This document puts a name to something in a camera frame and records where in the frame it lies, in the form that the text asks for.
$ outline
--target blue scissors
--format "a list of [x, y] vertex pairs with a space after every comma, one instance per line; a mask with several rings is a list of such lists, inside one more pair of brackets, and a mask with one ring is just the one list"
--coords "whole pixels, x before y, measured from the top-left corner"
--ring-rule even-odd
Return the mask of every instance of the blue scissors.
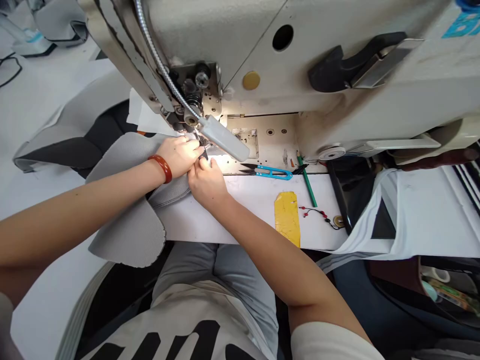
[[[242, 173], [248, 174], [248, 175], [256, 175], [256, 176], [261, 176], [264, 178], [272, 178], [272, 179], [280, 179], [280, 180], [290, 180], [293, 178], [293, 174], [290, 171], [287, 170], [282, 170], [282, 169], [276, 169], [273, 167], [267, 167], [267, 166], [262, 166], [262, 165], [255, 165], [255, 164], [247, 164], [243, 163], [240, 164], [243, 165], [244, 167], [249, 168], [250, 170], [240, 170]], [[269, 172], [261, 172], [257, 170], [267, 170]]]

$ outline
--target flexible metal hose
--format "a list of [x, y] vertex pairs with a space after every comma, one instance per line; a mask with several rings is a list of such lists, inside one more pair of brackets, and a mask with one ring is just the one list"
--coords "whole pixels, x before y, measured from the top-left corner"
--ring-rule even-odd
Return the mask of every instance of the flexible metal hose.
[[135, 8], [136, 8], [136, 14], [138, 16], [138, 22], [140, 24], [140, 28], [143, 33], [143, 36], [145, 37], [148, 48], [150, 49], [150, 52], [153, 55], [153, 59], [155, 60], [156, 65], [160, 69], [160, 72], [163, 75], [163, 78], [165, 79], [168, 87], [170, 88], [170, 91], [178, 99], [178, 101], [183, 105], [185, 109], [188, 109], [197, 120], [200, 120], [201, 116], [198, 115], [187, 103], [187, 101], [184, 99], [184, 97], [179, 92], [174, 82], [170, 78], [167, 69], [162, 64], [162, 60], [160, 59], [159, 53], [155, 48], [154, 42], [152, 40], [152, 36], [150, 35], [147, 22], [145, 21], [144, 8], [142, 7], [142, 0], [135, 0]]

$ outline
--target sewing machine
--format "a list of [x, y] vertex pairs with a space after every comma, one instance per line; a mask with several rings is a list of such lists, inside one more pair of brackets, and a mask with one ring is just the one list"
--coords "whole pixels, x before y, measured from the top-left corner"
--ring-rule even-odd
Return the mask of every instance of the sewing machine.
[[239, 162], [418, 159], [443, 146], [425, 132], [465, 116], [457, 147], [480, 135], [480, 15], [450, 0], [79, 3], [159, 121]]

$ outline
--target gray car seat cover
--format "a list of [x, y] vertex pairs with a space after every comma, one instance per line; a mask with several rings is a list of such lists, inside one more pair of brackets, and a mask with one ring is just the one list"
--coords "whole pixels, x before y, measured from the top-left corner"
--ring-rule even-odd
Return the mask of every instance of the gray car seat cover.
[[[86, 183], [120, 173], [155, 154], [168, 136], [147, 138], [134, 132], [121, 136], [86, 178]], [[182, 199], [190, 192], [187, 175], [157, 188], [148, 200], [142, 197], [119, 216], [102, 226], [88, 250], [105, 260], [133, 267], [151, 265], [162, 251], [165, 227], [154, 208]]]

